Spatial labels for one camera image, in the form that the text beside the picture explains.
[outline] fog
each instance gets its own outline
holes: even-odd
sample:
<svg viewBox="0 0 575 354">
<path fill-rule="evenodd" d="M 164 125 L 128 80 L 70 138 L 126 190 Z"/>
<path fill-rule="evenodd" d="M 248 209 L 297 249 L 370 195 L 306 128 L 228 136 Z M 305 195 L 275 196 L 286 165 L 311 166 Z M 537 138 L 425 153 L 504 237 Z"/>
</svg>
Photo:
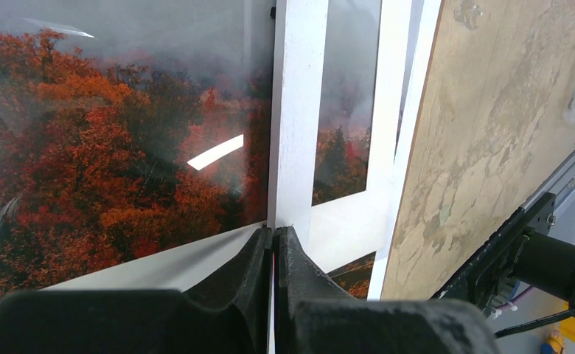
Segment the fog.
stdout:
<svg viewBox="0 0 575 354">
<path fill-rule="evenodd" d="M 351 122 L 323 116 L 321 127 L 369 125 L 380 3 L 330 0 L 323 97 L 338 105 L 338 87 L 346 83 L 358 97 L 348 112 Z M 60 49 L 78 46 L 86 56 L 114 57 L 123 64 L 146 64 L 149 56 L 154 66 L 172 69 L 185 62 L 192 72 L 204 70 L 207 62 L 226 71 L 271 72 L 272 6 L 272 0 L 0 0 L 0 31 L 37 32 L 48 23 L 68 34 Z"/>
</svg>

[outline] glass pane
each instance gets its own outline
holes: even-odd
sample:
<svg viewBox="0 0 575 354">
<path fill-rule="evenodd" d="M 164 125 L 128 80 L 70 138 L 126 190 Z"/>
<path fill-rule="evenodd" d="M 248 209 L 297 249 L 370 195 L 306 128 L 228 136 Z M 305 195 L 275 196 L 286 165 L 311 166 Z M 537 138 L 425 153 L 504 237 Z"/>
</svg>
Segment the glass pane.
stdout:
<svg viewBox="0 0 575 354">
<path fill-rule="evenodd" d="M 381 0 L 330 0 L 313 205 L 366 189 Z"/>
<path fill-rule="evenodd" d="M 366 299 L 376 252 L 367 254 L 328 273 L 329 277 L 358 299 Z"/>
<path fill-rule="evenodd" d="M 272 5 L 0 1 L 0 296 L 265 220 Z"/>
</svg>

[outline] stained wooden board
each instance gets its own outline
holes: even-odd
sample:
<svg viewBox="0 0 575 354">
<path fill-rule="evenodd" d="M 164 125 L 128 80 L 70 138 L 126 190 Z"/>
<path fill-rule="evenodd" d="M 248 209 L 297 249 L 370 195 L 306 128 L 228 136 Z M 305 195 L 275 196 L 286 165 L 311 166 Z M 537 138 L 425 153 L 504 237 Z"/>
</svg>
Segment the stained wooden board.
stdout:
<svg viewBox="0 0 575 354">
<path fill-rule="evenodd" d="M 575 148 L 575 0 L 442 0 L 382 299 L 432 296 Z"/>
</svg>

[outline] black cable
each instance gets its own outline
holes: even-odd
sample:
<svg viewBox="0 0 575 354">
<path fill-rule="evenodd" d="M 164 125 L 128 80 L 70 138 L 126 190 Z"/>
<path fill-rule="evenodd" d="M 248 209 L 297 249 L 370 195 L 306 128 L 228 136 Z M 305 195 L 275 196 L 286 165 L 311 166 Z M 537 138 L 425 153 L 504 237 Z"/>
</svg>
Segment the black cable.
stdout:
<svg viewBox="0 0 575 354">
<path fill-rule="evenodd" d="M 570 317 L 572 317 L 575 313 L 575 310 L 573 309 L 568 309 L 565 311 L 561 311 L 561 312 L 557 312 L 554 313 L 550 316 L 546 316 L 546 317 L 542 317 L 540 319 L 535 319 L 533 321 L 524 323 L 524 324 L 519 324 L 517 326 L 513 326 L 513 327 L 509 327 L 509 328 L 505 328 L 503 330 L 499 330 L 498 332 L 495 333 L 495 336 L 497 339 L 502 338 L 502 337 L 506 337 L 506 336 L 510 336 L 512 334 L 516 334 L 516 333 L 522 333 L 522 332 L 526 332 L 527 330 L 534 330 L 535 328 L 539 328 L 539 327 L 543 327 L 555 322 L 559 322 L 562 321 L 564 319 L 569 319 Z"/>
</svg>

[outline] white window frame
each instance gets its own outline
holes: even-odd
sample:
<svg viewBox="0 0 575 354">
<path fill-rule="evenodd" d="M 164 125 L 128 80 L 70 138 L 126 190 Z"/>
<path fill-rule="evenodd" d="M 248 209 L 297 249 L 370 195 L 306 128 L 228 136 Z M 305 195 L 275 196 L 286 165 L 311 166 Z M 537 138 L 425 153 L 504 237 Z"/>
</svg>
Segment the white window frame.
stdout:
<svg viewBox="0 0 575 354">
<path fill-rule="evenodd" d="M 404 114 L 400 126 L 400 138 L 392 171 L 395 186 L 391 194 L 388 234 L 384 247 L 377 250 L 374 256 L 374 265 L 370 277 L 370 287 L 368 289 L 369 301 L 380 300 L 383 291 L 394 227 L 396 226 L 400 201 L 403 196 L 411 149 L 414 144 L 414 131 L 416 129 L 420 103 L 422 102 L 422 91 L 428 73 L 428 66 L 431 61 L 433 41 L 435 39 L 439 11 L 442 5 L 442 0 L 414 1 L 423 1 L 422 14 L 418 23 L 419 29 L 416 39 L 416 49 L 413 56 L 413 63 L 410 66 L 411 76 L 407 85 Z"/>
<path fill-rule="evenodd" d="M 268 225 L 294 226 L 327 272 L 384 249 L 391 237 L 391 196 L 402 189 L 392 172 L 411 0 L 382 0 L 366 190 L 311 207 L 328 6 L 277 4 L 268 204 Z"/>
</svg>

